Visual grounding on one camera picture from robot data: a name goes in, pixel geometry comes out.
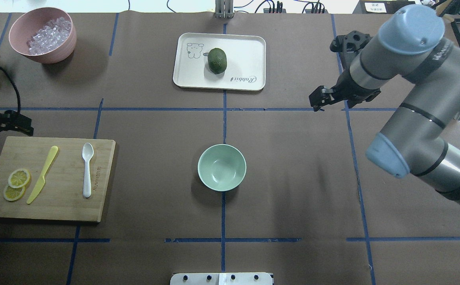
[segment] power strip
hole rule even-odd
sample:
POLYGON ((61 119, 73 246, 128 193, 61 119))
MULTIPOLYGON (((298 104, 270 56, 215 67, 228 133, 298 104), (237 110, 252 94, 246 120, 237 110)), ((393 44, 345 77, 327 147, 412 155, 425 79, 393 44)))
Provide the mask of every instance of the power strip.
POLYGON ((311 13, 311 9, 309 8, 305 8, 304 11, 305 11, 305 14, 329 14, 327 9, 325 9, 324 13, 318 13, 318 9, 315 9, 314 13, 311 13))
MULTIPOLYGON (((286 13, 286 9, 283 8, 281 13, 282 14, 286 13)), ((273 13, 272 9, 263 8, 263 14, 281 14, 281 13, 279 13, 279 12, 273 13)))

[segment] avocado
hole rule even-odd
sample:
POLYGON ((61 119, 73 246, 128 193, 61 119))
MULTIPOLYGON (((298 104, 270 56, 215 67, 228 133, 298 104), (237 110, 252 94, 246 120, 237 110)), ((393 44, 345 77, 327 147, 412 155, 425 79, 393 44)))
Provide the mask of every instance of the avocado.
POLYGON ((207 55, 208 68, 214 74, 220 74, 226 70, 226 54, 222 49, 214 48, 207 55))

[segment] pink bowl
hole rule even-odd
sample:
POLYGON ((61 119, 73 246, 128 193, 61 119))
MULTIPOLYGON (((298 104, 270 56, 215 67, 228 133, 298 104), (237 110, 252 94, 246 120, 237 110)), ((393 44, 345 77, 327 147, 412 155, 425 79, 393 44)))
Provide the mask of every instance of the pink bowl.
POLYGON ((11 47, 23 56, 36 61, 37 63, 58 63, 70 56, 75 49, 77 42, 77 32, 72 18, 65 11, 58 8, 38 8, 20 16, 10 28, 9 42, 11 47), (29 54, 28 40, 34 36, 39 29, 45 26, 50 20, 64 17, 72 23, 70 35, 56 49, 44 54, 29 54))

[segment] yellow plastic knife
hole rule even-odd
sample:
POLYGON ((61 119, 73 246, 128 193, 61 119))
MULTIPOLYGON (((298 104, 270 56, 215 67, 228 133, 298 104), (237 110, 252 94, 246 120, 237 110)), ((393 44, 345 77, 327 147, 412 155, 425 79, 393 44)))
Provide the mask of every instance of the yellow plastic knife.
POLYGON ((54 161, 54 157, 56 157, 58 149, 59 148, 57 146, 51 146, 51 150, 49 150, 49 154, 45 160, 45 164, 40 173, 40 177, 38 177, 35 187, 33 188, 32 193, 29 195, 28 201, 26 203, 31 204, 31 202, 33 202, 33 200, 40 194, 40 191, 45 185, 45 174, 47 173, 47 170, 49 170, 51 163, 54 161))

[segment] green bowl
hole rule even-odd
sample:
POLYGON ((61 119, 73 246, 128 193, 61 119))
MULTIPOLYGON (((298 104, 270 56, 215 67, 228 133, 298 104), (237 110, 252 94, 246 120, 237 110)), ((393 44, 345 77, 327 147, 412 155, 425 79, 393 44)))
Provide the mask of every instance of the green bowl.
POLYGON ((237 148, 216 144, 201 154, 198 172, 207 187, 228 191, 237 187, 246 176, 246 159, 237 148))

